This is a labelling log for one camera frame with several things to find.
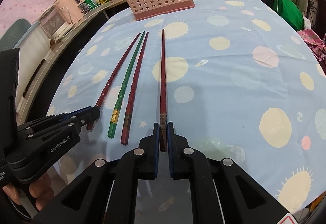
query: metal screw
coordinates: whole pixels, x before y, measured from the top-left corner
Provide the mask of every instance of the metal screw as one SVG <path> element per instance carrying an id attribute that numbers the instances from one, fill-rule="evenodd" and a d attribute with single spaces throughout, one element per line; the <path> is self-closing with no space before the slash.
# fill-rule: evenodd
<path id="1" fill-rule="evenodd" d="M 191 147 L 186 147 L 184 149 L 184 154 L 188 154 L 188 155 L 191 155 L 194 153 L 194 150 L 191 148 Z"/>
<path id="2" fill-rule="evenodd" d="M 226 159 L 223 160 L 223 164 L 225 166 L 231 166 L 233 164 L 233 161 L 231 159 L 229 159 L 229 158 L 226 158 Z"/>
<path id="3" fill-rule="evenodd" d="M 105 164 L 105 161 L 102 159 L 99 159 L 99 160 L 96 160 L 94 164 L 96 167 L 102 167 Z"/>
<path id="4" fill-rule="evenodd" d="M 144 150 L 143 149 L 135 149 L 134 150 L 134 154 L 135 155 L 143 155 L 144 154 Z"/>

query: label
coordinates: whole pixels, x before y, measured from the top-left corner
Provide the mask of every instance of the label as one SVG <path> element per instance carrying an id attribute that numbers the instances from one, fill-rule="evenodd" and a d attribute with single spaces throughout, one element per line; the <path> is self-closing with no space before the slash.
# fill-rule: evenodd
<path id="1" fill-rule="evenodd" d="M 54 146 L 53 148 L 50 149 L 50 151 L 53 153 L 55 152 L 59 147 L 61 147 L 63 144 L 65 144 L 68 140 L 70 139 L 70 137 L 66 137 L 65 139 L 63 139 L 60 143 L 58 143 L 56 146 Z"/>
<path id="2" fill-rule="evenodd" d="M 287 213 L 277 224 L 298 224 L 291 213 Z"/>
<path id="3" fill-rule="evenodd" d="M 111 123 L 115 123 L 115 124 L 118 123 L 119 113 L 120 113 L 119 110 L 116 110 L 116 109 L 113 110 Z"/>

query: finger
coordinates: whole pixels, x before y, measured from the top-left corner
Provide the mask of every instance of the finger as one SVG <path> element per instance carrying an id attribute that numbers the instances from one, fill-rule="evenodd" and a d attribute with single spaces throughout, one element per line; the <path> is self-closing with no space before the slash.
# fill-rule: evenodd
<path id="1" fill-rule="evenodd" d="M 39 198 L 36 199 L 36 208 L 38 210 L 42 210 L 43 207 L 46 206 L 48 202 L 50 202 L 54 198 L 53 189 L 50 187 L 46 190 Z"/>
<path id="2" fill-rule="evenodd" d="M 29 192 L 32 197 L 38 198 L 41 194 L 50 188 L 50 185 L 51 178 L 47 173 L 45 173 L 41 176 L 41 178 L 29 185 Z"/>
<path id="3" fill-rule="evenodd" d="M 2 187 L 2 190 L 13 200 L 16 204 L 21 205 L 19 202 L 19 193 L 16 187 L 9 183 L 6 186 Z"/>

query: sticker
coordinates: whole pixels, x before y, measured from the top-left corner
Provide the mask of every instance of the sticker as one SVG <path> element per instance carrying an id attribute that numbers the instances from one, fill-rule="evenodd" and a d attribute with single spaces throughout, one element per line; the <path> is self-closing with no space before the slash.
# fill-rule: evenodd
<path id="1" fill-rule="evenodd" d="M 287 213 L 277 224 L 298 224 L 291 213 Z"/>

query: light blue tablecloth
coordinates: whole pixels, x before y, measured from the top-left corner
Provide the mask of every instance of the light blue tablecloth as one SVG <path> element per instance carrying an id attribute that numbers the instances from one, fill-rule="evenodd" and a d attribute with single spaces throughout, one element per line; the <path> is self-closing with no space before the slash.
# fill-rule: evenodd
<path id="1" fill-rule="evenodd" d="M 115 138 L 107 132 L 134 49 L 93 131 L 82 130 L 81 142 L 57 169 L 69 182 L 95 159 L 118 159 L 152 134 L 159 122 L 160 33 L 165 28 L 168 121 L 175 132 L 209 158 L 232 158 L 295 212 L 326 189 L 325 75 L 299 35 L 260 0 L 194 3 L 193 9 L 138 22 L 126 9 L 88 42 L 62 80 L 49 113 L 95 105 L 130 42 L 138 32 L 149 31 L 129 144 L 121 145 L 120 136 L 133 73 Z M 151 199 L 152 210 L 168 212 L 178 197 Z"/>

